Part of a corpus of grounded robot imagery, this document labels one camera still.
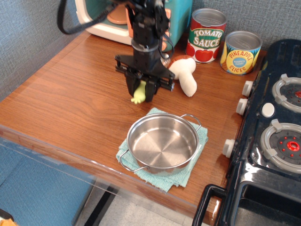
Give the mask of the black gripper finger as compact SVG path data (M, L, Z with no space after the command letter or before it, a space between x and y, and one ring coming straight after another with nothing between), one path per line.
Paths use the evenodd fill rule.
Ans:
M154 81L146 82L146 86L145 86L146 102L152 101L153 96L157 93L158 88L159 88L159 84L157 82Z
M125 73L126 84L129 94L133 97L134 92L141 83L142 74L139 72L126 72Z

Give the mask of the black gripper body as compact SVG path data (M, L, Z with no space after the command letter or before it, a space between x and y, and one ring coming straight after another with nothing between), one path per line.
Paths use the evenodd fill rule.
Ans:
M131 42L133 55L116 55L116 70L125 75L126 72L139 72L141 81L154 81L159 87L172 91L174 89L174 74L161 63L159 42L144 46L136 41Z

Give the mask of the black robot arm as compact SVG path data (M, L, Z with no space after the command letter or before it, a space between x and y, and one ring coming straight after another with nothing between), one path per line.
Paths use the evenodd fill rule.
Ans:
M162 42L170 42L166 32L169 19L163 0L120 0L128 10L133 29L131 45L133 55L117 55L116 70L125 75L128 92L134 95L142 81L145 84L146 102L151 102L158 88L174 88L174 73L162 63L167 59L162 52Z

